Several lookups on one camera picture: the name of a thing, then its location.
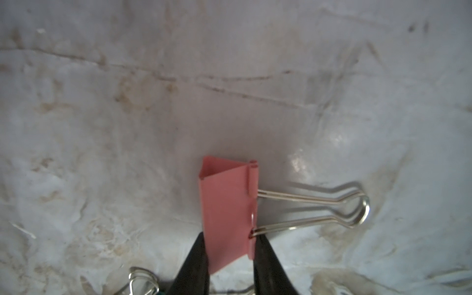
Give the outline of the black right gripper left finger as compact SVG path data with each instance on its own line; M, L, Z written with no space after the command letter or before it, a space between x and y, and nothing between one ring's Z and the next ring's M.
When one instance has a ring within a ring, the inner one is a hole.
M168 295L209 295L210 274L205 249L204 233L201 232L177 277L167 290Z

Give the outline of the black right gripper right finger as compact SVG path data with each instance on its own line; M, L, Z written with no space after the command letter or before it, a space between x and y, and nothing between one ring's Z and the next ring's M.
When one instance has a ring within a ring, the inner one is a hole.
M253 260L256 295L298 295L268 238L256 236Z

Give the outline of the pink binder clip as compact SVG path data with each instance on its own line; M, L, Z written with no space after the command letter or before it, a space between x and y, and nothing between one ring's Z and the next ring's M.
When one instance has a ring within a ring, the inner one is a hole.
M360 189L335 199L259 189L259 163L256 160L239 162L205 156L199 173L199 195L211 275L242 256L255 259L257 236L327 223L351 229L363 224L370 213L369 197ZM317 205L341 205L358 199L359 204L348 215L333 212L328 216L258 226L259 199Z

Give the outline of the teal binder clip middle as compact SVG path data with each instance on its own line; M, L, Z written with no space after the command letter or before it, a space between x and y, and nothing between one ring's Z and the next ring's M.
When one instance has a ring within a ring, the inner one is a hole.
M157 276L142 267L129 269L128 282L114 295L164 295Z

